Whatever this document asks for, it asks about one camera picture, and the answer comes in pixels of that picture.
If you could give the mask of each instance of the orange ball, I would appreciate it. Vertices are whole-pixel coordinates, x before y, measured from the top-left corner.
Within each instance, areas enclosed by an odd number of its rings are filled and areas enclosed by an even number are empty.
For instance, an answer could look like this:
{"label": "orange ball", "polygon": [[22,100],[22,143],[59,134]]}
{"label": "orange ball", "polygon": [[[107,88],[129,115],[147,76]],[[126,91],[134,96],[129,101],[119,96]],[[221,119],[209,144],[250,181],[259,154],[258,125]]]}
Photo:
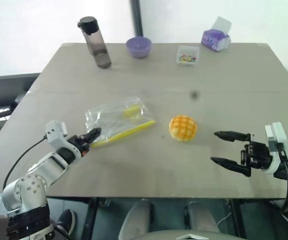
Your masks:
{"label": "orange ball", "polygon": [[169,123],[168,130],[170,135],[180,141],[191,141],[197,132],[197,123],[189,116],[177,115]]}

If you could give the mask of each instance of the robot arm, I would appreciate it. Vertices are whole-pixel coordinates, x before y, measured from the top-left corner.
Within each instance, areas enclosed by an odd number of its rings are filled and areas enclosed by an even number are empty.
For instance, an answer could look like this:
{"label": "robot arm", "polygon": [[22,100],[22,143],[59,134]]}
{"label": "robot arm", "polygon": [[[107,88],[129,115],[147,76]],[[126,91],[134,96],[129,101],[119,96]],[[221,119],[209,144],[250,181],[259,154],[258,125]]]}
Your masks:
{"label": "robot arm", "polygon": [[55,149],[34,164],[23,177],[13,181],[3,191],[2,199],[8,212],[10,239],[52,239],[46,192],[68,169],[88,151],[100,135],[94,128],[88,134],[65,139],[63,122],[51,121],[46,126],[48,143]]}
{"label": "robot arm", "polygon": [[251,168],[261,169],[266,174],[273,174],[275,178],[286,180],[287,172],[283,162],[288,164],[288,144],[285,131],[280,122],[265,126],[268,146],[255,142],[253,134],[243,134],[233,131],[219,131],[214,134],[225,141],[235,140],[248,142],[241,151],[241,165],[219,157],[211,159],[222,167],[234,172],[251,176]]}

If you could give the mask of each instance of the gray table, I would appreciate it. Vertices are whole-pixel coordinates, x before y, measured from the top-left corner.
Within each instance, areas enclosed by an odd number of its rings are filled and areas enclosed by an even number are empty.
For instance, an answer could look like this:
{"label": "gray table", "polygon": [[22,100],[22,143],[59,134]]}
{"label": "gray table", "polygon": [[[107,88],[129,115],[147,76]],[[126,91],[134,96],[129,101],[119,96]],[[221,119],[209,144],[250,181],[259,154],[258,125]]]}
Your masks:
{"label": "gray table", "polygon": [[[196,66],[177,66],[178,44],[154,44],[146,59],[132,59],[124,44],[108,44],[113,61],[100,69],[82,43],[66,43],[46,66],[0,132],[0,192],[12,164],[44,135],[50,120],[63,121],[69,135],[86,131],[89,108],[139,96],[157,124],[145,131],[92,149],[48,191],[59,197],[283,198],[286,181],[259,170],[247,178],[228,171],[210,156],[239,161],[243,143],[229,143],[213,132],[255,133],[282,122],[288,136],[288,73],[268,45],[234,43],[215,53],[201,46]],[[199,92],[194,100],[191,92]],[[193,117],[194,141],[168,134],[170,119]],[[10,181],[51,151],[47,143],[31,150]]]}

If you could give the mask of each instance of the black shoe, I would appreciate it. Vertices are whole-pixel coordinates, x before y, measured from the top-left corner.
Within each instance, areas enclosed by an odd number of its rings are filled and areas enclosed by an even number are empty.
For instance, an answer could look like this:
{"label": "black shoe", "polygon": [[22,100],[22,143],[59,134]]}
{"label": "black shoe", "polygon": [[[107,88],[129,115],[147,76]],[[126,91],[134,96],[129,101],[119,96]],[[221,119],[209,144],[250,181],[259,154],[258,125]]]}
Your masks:
{"label": "black shoe", "polygon": [[71,235],[76,224],[75,213],[67,209],[59,217],[57,227],[64,230],[68,235]]}

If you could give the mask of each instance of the plastic bag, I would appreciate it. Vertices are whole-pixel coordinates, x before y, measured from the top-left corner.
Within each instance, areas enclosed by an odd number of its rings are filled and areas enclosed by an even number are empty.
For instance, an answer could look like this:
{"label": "plastic bag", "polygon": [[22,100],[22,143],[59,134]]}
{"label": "plastic bag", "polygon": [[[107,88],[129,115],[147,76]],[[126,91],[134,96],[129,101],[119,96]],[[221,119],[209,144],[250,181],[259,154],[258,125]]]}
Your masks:
{"label": "plastic bag", "polygon": [[88,132],[102,128],[92,147],[114,142],[155,123],[148,108],[136,96],[92,108],[86,112],[86,120]]}

